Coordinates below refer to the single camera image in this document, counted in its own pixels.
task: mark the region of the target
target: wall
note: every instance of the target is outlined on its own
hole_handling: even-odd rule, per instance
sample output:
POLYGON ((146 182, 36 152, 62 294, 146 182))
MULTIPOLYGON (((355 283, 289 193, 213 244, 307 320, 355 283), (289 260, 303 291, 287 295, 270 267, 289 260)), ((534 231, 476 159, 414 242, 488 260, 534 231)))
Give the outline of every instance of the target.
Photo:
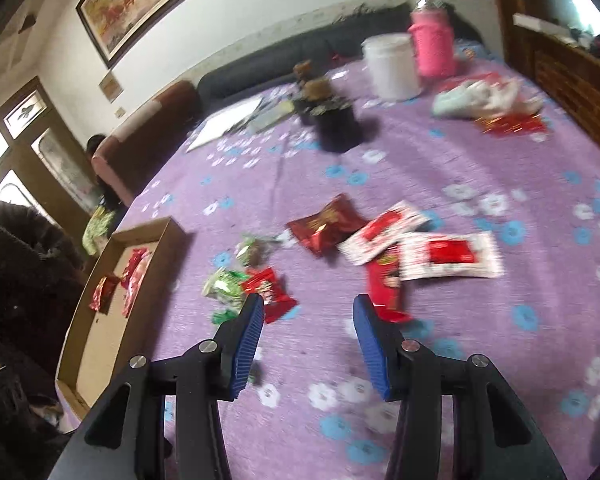
POLYGON ((69 0, 50 35, 38 73, 80 142, 122 122, 184 71, 227 45, 291 17, 349 0, 186 0, 145 34, 113 72, 124 91, 110 104, 98 87, 107 73, 69 0))

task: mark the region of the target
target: white paper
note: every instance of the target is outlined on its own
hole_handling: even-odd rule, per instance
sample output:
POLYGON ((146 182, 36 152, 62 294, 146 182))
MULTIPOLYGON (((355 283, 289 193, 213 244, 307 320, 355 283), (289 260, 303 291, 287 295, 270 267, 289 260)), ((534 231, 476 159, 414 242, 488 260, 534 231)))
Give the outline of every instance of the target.
POLYGON ((261 101, 262 97, 247 99, 213 114, 206 120, 196 139, 189 145, 187 153, 222 137, 225 131, 234 126, 234 124, 253 114, 261 101))

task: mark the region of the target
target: white container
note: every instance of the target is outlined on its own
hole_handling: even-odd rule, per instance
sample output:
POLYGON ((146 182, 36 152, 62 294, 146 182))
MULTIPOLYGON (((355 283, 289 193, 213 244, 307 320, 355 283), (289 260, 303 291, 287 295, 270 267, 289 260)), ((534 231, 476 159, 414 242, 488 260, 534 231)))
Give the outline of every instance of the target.
POLYGON ((399 32, 367 38, 362 51, 379 98, 405 101, 420 94, 422 87, 411 34, 399 32))

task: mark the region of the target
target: metal screw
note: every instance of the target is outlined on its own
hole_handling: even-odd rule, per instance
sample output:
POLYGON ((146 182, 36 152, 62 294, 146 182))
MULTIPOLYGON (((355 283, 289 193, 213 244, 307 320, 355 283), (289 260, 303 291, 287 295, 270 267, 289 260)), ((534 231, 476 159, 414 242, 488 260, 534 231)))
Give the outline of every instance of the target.
POLYGON ((129 359, 129 366, 132 368, 142 368, 146 364, 146 357, 137 355, 129 359))
POLYGON ((405 339, 402 342, 402 349, 405 352, 417 352, 420 350, 420 343, 418 343, 415 339, 405 339))
POLYGON ((207 339, 198 345, 198 349, 203 354, 211 354, 211 352, 215 352, 218 348, 218 343, 216 343, 213 339, 207 339))
POLYGON ((478 368, 484 368, 489 365, 489 359, 486 355, 476 354, 471 357, 471 362, 478 368))

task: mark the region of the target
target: cardboard box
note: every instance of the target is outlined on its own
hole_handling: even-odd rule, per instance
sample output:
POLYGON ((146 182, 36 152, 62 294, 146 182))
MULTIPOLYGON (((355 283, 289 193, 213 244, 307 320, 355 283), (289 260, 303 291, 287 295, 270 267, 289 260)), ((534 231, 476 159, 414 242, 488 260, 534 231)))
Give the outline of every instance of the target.
POLYGON ((83 420, 109 381, 129 359, 142 353, 162 315, 166 285, 187 247, 187 235, 171 218, 161 218, 114 233, 98 259, 78 302, 56 370, 56 385, 78 419, 83 420), (89 308, 100 279, 121 276, 132 250, 153 252, 128 319, 122 315, 126 290, 116 287, 109 308, 89 308))

